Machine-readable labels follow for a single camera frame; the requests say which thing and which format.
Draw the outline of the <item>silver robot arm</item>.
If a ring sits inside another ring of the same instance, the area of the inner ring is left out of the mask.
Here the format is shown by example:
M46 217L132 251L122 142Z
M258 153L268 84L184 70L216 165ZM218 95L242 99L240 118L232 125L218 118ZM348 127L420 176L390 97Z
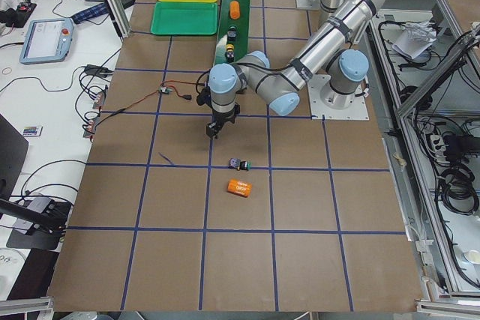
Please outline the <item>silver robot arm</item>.
M273 69L263 52L254 51L208 71L208 82L196 101L212 110L213 121L206 126L209 138L217 137L225 123L235 121L240 111L236 94L246 88L255 91L280 116L298 106L299 92L321 68L331 74L330 87L336 95L349 97L356 91L368 68L360 65L365 60L363 54L347 50L345 45L385 0L319 2L328 15L325 22L286 66Z

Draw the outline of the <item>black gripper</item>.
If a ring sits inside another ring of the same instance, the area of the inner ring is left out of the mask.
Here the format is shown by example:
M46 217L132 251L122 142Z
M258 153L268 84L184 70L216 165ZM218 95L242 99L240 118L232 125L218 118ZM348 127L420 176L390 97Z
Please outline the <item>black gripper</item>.
M234 124L236 117L240 113L240 106L233 100L227 105L216 103L212 97L209 87L204 88L197 95L197 104L206 105L212 110L212 122L205 126L205 132L211 139L216 139L222 126L230 122Z

